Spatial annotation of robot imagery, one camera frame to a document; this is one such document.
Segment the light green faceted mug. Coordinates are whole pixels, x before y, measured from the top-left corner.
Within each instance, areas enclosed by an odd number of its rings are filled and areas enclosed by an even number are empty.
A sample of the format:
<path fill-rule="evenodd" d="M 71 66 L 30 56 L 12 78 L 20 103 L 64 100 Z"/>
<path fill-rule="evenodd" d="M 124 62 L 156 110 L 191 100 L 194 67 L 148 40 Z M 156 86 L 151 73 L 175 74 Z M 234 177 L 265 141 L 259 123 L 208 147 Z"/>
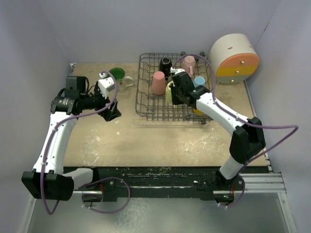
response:
<path fill-rule="evenodd" d="M 172 90 L 171 87 L 173 86 L 173 81 L 170 81 L 167 86 L 166 86 L 166 91 L 165 91 L 165 102 L 167 104 L 172 105 L 173 100 L 172 100 Z"/>

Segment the light blue mug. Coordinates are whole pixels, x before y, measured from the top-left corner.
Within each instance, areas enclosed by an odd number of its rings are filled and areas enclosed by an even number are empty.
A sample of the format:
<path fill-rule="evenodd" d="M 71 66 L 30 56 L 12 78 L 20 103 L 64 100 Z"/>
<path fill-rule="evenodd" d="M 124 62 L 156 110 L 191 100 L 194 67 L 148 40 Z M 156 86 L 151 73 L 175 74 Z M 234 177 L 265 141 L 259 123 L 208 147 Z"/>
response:
<path fill-rule="evenodd" d="M 194 87 L 205 86 L 205 78 L 202 76 L 195 77 L 192 82 L 193 82 Z"/>

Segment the yellow mug black handle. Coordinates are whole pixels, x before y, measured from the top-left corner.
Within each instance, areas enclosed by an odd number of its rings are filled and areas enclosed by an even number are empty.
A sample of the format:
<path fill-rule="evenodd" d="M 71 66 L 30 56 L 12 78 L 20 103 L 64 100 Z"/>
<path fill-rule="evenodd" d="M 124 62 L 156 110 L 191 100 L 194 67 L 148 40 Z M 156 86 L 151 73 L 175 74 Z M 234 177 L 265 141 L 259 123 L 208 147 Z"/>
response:
<path fill-rule="evenodd" d="M 193 112 L 195 113 L 195 114 L 202 114 L 203 112 L 201 112 L 201 111 L 199 111 L 199 110 L 197 110 L 197 109 L 193 109 Z"/>

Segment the white floral mug green inside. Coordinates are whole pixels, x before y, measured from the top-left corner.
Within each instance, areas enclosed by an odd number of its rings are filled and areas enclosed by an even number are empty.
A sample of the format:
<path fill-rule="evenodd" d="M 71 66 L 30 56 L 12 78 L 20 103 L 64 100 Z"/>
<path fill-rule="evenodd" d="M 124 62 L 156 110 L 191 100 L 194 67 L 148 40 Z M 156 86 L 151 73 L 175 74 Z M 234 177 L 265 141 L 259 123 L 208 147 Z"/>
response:
<path fill-rule="evenodd" d="M 114 76 L 117 82 L 118 92 L 123 92 L 128 87 L 131 87 L 134 85 L 133 78 L 130 76 L 126 76 L 124 69 L 120 67 L 114 67 L 110 69 L 109 72 Z"/>

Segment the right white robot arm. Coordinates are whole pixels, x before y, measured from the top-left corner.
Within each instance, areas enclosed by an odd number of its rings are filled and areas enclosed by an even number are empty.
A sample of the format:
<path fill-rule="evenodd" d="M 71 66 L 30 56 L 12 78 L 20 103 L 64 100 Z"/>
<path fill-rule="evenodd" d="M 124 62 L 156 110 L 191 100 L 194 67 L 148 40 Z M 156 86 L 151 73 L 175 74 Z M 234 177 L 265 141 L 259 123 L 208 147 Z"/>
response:
<path fill-rule="evenodd" d="M 188 105 L 208 115 L 231 136 L 230 157 L 216 172 L 215 184 L 221 190 L 233 185 L 233 179 L 242 167 L 265 146 L 262 123 L 257 117 L 248 118 L 234 112 L 216 99 L 206 87 L 194 86 L 189 74 L 183 69 L 172 72 L 172 102 Z"/>

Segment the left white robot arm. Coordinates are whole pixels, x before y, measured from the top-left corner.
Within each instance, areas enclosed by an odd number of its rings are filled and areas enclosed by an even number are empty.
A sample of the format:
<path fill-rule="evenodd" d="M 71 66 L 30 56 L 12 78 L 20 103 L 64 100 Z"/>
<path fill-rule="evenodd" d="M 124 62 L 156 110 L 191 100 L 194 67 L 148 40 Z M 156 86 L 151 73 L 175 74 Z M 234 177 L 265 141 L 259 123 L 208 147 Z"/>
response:
<path fill-rule="evenodd" d="M 39 158 L 31 171 L 22 174 L 22 183 L 35 199 L 69 200 L 73 191 L 83 185 L 88 190 L 99 187 L 100 178 L 91 168 L 64 173 L 64 158 L 73 128 L 78 119 L 86 116 L 84 110 L 94 110 L 105 121 L 121 116 L 116 98 L 108 97 L 116 90 L 115 79 L 105 73 L 100 74 L 92 93 L 87 77 L 66 78 L 65 88 L 51 102 L 49 129 Z"/>

